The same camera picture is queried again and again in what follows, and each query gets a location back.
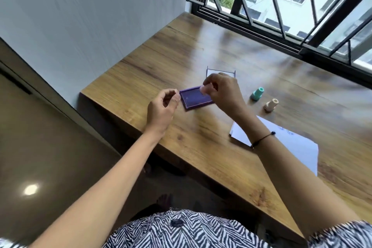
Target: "white paper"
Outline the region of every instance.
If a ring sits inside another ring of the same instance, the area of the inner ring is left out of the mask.
[[[276,138],[279,139],[281,143],[288,150],[295,155],[305,166],[307,166],[315,175],[318,175],[318,145],[308,138],[305,138],[297,133],[293,133],[283,127],[279,127],[276,124],[265,120],[257,116],[261,122],[271,131],[276,132]],[[251,146],[247,135],[238,126],[237,123],[233,123],[230,130],[230,135],[232,138],[243,142],[244,144]]]
[[[213,74],[213,73],[225,73],[226,75],[229,75],[231,77],[235,77],[235,74],[234,72],[230,73],[230,72],[225,72],[225,71],[219,71],[219,70],[212,70],[212,69],[207,69],[207,77],[210,75],[210,74]]]

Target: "black bracelet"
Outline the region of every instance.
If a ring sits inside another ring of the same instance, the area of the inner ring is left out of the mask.
[[[267,137],[270,136],[270,135],[275,135],[275,134],[276,134],[276,132],[271,132],[271,133],[268,134],[267,136],[264,136],[263,138],[257,140],[255,143],[252,143],[251,148],[252,148],[252,149],[255,148],[255,147],[260,143],[261,140],[267,138]]]

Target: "wooden desk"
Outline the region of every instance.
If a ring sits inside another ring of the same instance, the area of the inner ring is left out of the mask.
[[[372,222],[372,91],[263,44],[183,13],[82,93],[143,131],[148,102],[163,88],[198,86],[207,66],[236,70],[244,98],[259,86],[256,113],[319,144],[318,176]],[[262,111],[272,98],[279,105]],[[179,105],[161,146],[300,234],[258,157],[232,142],[216,105]]]

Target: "black and white striped shirt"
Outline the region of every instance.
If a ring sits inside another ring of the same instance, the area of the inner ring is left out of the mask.
[[[358,221],[315,233],[310,248],[370,248],[372,226]],[[0,239],[0,248],[21,248]],[[169,210],[128,222],[109,236],[103,248],[142,247],[244,247],[269,245],[235,220],[190,210]]]

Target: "left hand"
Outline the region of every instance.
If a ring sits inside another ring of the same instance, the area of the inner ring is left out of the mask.
[[[147,107],[146,132],[155,132],[163,137],[169,124],[172,122],[181,95],[178,90],[162,90]]]

